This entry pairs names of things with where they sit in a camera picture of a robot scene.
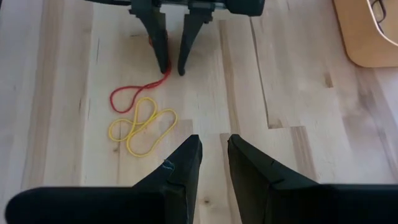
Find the yellow rubber band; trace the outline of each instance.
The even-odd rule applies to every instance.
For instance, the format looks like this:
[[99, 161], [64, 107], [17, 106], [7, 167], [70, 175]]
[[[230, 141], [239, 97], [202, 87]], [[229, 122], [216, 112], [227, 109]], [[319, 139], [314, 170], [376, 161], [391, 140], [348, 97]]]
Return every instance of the yellow rubber band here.
[[[153, 106], [154, 106], [154, 110], [153, 110], [153, 112], [152, 112], [152, 115], [151, 115], [146, 121], [138, 122], [137, 120], [138, 120], [139, 106], [140, 106], [140, 104], [141, 104], [143, 101], [150, 101], [150, 102], [153, 104]], [[155, 143], [152, 145], [152, 147], [149, 149], [148, 152], [143, 153], [143, 154], [135, 153], [135, 152], [131, 149], [131, 146], [130, 146], [130, 141], [131, 141], [132, 137], [134, 137], [137, 133], [139, 133], [140, 131], [142, 131], [142, 130], [143, 130], [144, 128], [146, 128], [149, 124], [151, 124], [154, 120], [156, 120], [156, 118], [158, 118], [160, 115], [162, 115], [163, 113], [166, 113], [166, 112], [171, 112], [171, 113], [174, 114], [175, 119], [174, 119], [173, 124], [172, 124], [172, 125], [171, 125], [171, 126], [170, 126], [170, 127], [169, 127], [169, 128], [156, 140], [156, 141], [155, 141]], [[162, 111], [160, 111], [160, 112], [157, 112], [157, 103], [156, 103], [152, 98], [143, 97], [143, 98], [139, 99], [139, 101], [137, 102], [136, 109], [134, 110], [134, 119], [131, 121], [131, 120], [129, 120], [129, 119], [121, 118], [121, 119], [117, 119], [116, 121], [113, 121], [113, 122], [111, 123], [111, 125], [109, 126], [109, 129], [108, 129], [108, 136], [109, 136], [109, 138], [110, 138], [112, 141], [115, 141], [115, 142], [126, 141], [127, 150], [128, 150], [133, 156], [136, 156], [136, 157], [145, 157], [145, 156], [148, 156], [151, 152], [153, 152], [154, 149], [155, 149], [155, 147], [156, 147], [156, 145], [158, 145], [158, 143], [159, 143], [159, 142], [160, 142], [160, 141], [161, 141], [173, 128], [174, 128], [174, 126], [177, 124], [177, 120], [178, 120], [178, 115], [177, 115], [177, 113], [176, 113], [173, 109], [165, 109], [165, 110], [162, 110]], [[113, 130], [113, 128], [114, 128], [114, 126], [115, 126], [116, 124], [122, 123], [122, 122], [131, 124], [131, 129], [130, 129], [130, 131], [129, 131], [129, 134], [127, 134], [126, 136], [124, 136], [124, 137], [121, 138], [121, 139], [116, 139], [116, 138], [113, 137], [113, 132], [112, 132], [112, 130]]]

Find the wooden table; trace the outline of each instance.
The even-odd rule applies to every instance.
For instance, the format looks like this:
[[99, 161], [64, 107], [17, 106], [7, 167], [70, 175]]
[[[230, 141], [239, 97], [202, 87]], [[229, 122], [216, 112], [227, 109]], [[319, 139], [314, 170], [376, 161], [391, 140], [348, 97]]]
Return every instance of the wooden table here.
[[[187, 74], [174, 70], [141, 94], [180, 116], [142, 159], [106, 135], [121, 117], [109, 106], [111, 91], [162, 76], [139, 26], [123, 7], [4, 0], [0, 210], [41, 185], [133, 185], [191, 134], [203, 143], [195, 223], [240, 222], [225, 156], [230, 133], [318, 182], [397, 183], [398, 69], [347, 59], [331, 1], [269, 0], [262, 17], [206, 25]], [[169, 34], [174, 67], [180, 31]], [[131, 95], [117, 95], [117, 105]], [[171, 119], [163, 116], [132, 145], [144, 151]]]

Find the rubber band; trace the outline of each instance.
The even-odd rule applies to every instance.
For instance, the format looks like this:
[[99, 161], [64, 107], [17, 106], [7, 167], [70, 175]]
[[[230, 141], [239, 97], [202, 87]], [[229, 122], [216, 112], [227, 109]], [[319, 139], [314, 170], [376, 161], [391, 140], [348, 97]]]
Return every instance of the rubber band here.
[[[113, 109], [115, 112], [118, 112], [118, 113], [121, 113], [121, 114], [129, 112], [129, 111], [132, 109], [132, 107], [134, 106], [134, 102], [136, 101], [136, 98], [137, 98], [138, 94], [139, 94], [142, 90], [148, 90], [148, 89], [155, 88], [155, 87], [159, 86], [159, 85], [162, 84], [164, 81], [166, 81], [166, 79], [170, 76], [171, 71], [172, 71], [172, 66], [171, 66], [171, 63], [169, 62], [169, 65], [167, 66], [167, 70], [166, 70], [166, 72], [164, 73], [164, 77], [163, 77], [162, 79], [157, 80], [156, 82], [153, 82], [153, 83], [150, 83], [150, 84], [146, 84], [146, 85], [144, 85], [144, 86], [122, 86], [122, 87], [119, 87], [119, 88], [113, 90], [113, 92], [112, 92], [111, 95], [109, 96], [109, 101], [111, 102], [111, 107], [112, 107], [112, 109]], [[127, 89], [130, 89], [130, 88], [131, 88], [131, 89], [138, 89], [138, 90], [136, 91], [136, 93], [134, 94], [134, 96], [132, 97], [132, 101], [131, 101], [130, 106], [129, 106], [127, 109], [125, 109], [125, 110], [118, 110], [118, 109], [116, 109], [116, 107], [115, 107], [115, 105], [114, 105], [114, 103], [113, 103], [113, 97], [114, 97], [114, 95], [115, 95], [117, 92], [119, 92], [119, 91], [127, 90]]]
[[[146, 121], [138, 122], [138, 111], [139, 111], [139, 107], [140, 107], [140, 105], [141, 105], [141, 103], [142, 103], [143, 101], [150, 101], [150, 102], [152, 103], [153, 107], [154, 107], [154, 110], [153, 110], [151, 116], [150, 116]], [[158, 118], [160, 115], [162, 115], [162, 114], [164, 114], [164, 113], [166, 113], [166, 112], [170, 112], [170, 113], [174, 114], [175, 119], [174, 119], [173, 124], [172, 124], [172, 125], [171, 125], [171, 126], [170, 126], [170, 127], [169, 127], [169, 128], [156, 140], [156, 141], [155, 141], [155, 143], [153, 143], [152, 147], [149, 149], [148, 152], [143, 153], [143, 154], [138, 154], [138, 153], [134, 152], [134, 151], [132, 150], [131, 146], [130, 146], [130, 141], [131, 141], [131, 139], [132, 139], [137, 133], [139, 133], [139, 132], [142, 131], [144, 128], [146, 128], [149, 124], [151, 124], [153, 121], [155, 121], [156, 118]], [[157, 112], [157, 103], [156, 103], [152, 98], [143, 97], [143, 98], [139, 99], [138, 102], [137, 102], [136, 109], [135, 109], [135, 111], [134, 111], [134, 119], [131, 121], [131, 120], [129, 120], [129, 119], [121, 118], [121, 119], [117, 119], [117, 120], [113, 121], [113, 122], [111, 123], [111, 125], [109, 126], [109, 129], [108, 129], [108, 136], [109, 136], [109, 138], [110, 138], [112, 141], [115, 141], [115, 142], [123, 142], [123, 141], [126, 141], [127, 150], [128, 150], [133, 156], [136, 156], [136, 157], [146, 157], [146, 156], [148, 156], [150, 153], [152, 153], [152, 152], [154, 151], [156, 145], [158, 145], [158, 143], [159, 143], [159, 142], [160, 142], [160, 141], [161, 141], [161, 140], [162, 140], [174, 127], [175, 127], [175, 125], [177, 124], [177, 120], [178, 120], [178, 115], [177, 115], [177, 113], [176, 113], [173, 109], [164, 109], [164, 110], [162, 110], [162, 111], [160, 111], [160, 112]], [[115, 126], [116, 124], [122, 123], [122, 122], [131, 124], [131, 129], [130, 129], [129, 133], [128, 133], [126, 136], [124, 136], [124, 137], [121, 138], [121, 139], [116, 139], [116, 138], [113, 137], [113, 132], [112, 132], [112, 130], [113, 130], [113, 128], [114, 128], [114, 126]]]

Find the wood grain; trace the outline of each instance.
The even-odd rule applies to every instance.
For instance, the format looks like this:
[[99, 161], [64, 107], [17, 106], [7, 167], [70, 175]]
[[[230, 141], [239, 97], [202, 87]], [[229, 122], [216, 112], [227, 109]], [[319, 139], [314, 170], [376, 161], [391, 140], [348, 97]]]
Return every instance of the wood grain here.
[[[20, 190], [40, 185], [132, 186], [191, 134], [203, 143], [196, 224], [241, 222], [226, 133], [318, 182], [398, 182], [398, 70], [348, 60], [331, 1], [270, 0], [261, 17], [217, 16], [205, 25], [187, 74], [173, 70], [140, 94], [180, 118], [142, 159], [107, 137], [113, 120], [133, 116], [114, 113], [109, 94], [162, 78], [142, 24], [126, 7], [5, 0], [0, 18], [0, 103], [7, 105], [0, 107], [1, 210]], [[174, 24], [173, 68], [179, 19], [167, 21]], [[133, 93], [118, 93], [116, 106], [127, 107]], [[139, 119], [151, 109], [143, 104]], [[161, 116], [131, 141], [134, 149], [148, 150], [172, 119]], [[128, 129], [120, 124], [115, 134]]]

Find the red rubber band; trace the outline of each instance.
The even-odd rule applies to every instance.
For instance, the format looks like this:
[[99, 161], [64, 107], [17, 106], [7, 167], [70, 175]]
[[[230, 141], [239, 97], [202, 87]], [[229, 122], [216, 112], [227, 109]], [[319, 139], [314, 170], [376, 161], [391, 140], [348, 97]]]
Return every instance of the red rubber band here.
[[[169, 66], [167, 67], [167, 70], [166, 70], [166, 72], [164, 73], [164, 77], [163, 77], [161, 80], [158, 80], [158, 81], [153, 82], [153, 83], [150, 83], [150, 84], [146, 84], [146, 85], [144, 85], [144, 86], [123, 86], [123, 87], [120, 87], [120, 88], [115, 89], [115, 90], [111, 93], [111, 95], [109, 96], [109, 101], [111, 102], [112, 109], [113, 109], [115, 112], [118, 112], [118, 113], [121, 113], [121, 114], [129, 112], [129, 111], [131, 110], [131, 108], [134, 106], [134, 103], [136, 102], [137, 95], [138, 95], [142, 90], [148, 90], [148, 89], [152, 89], [152, 88], [155, 88], [155, 87], [159, 86], [160, 84], [162, 84], [162, 83], [170, 76], [171, 71], [172, 71], [172, 66], [171, 66], [171, 63], [169, 62]], [[113, 96], [114, 96], [117, 92], [119, 92], [119, 91], [131, 89], [131, 88], [132, 88], [132, 89], [138, 89], [138, 90], [136, 91], [136, 93], [135, 93], [134, 96], [132, 97], [132, 101], [131, 101], [130, 106], [129, 106], [127, 109], [125, 109], [125, 110], [118, 110], [118, 109], [116, 109], [116, 107], [114, 106], [114, 103], [113, 103]]]

